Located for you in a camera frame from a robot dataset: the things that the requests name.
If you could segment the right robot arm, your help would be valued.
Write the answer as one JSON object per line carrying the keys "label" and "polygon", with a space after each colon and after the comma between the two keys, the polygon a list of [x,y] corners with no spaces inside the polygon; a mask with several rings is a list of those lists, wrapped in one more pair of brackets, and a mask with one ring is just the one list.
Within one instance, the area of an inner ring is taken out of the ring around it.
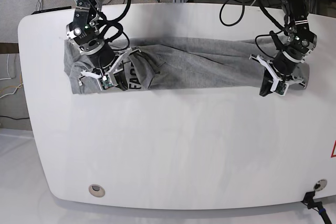
{"label": "right robot arm", "polygon": [[70,43],[81,55],[88,58],[90,67],[83,67],[77,78],[80,87],[88,78],[101,91],[118,88],[128,89],[125,77],[125,59],[135,51],[130,45],[113,49],[110,43],[125,35],[120,21],[128,13],[131,0],[127,0],[124,11],[115,19],[107,19],[102,12],[104,0],[75,0],[76,8],[73,21],[66,27]]}

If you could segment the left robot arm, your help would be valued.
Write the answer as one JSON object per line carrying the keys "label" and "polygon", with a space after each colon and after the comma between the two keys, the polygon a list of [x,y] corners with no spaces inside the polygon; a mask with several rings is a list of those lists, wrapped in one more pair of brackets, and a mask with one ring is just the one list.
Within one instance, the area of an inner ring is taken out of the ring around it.
{"label": "left robot arm", "polygon": [[277,54],[269,60],[265,60],[261,55],[250,56],[264,67],[260,96],[265,97],[271,93],[284,96],[290,86],[305,89],[309,81],[309,65],[304,60],[317,45],[317,36],[309,28],[305,0],[283,0],[284,25],[280,25],[263,5],[259,7],[287,36],[287,41],[282,42],[277,33],[269,32],[277,49]]}

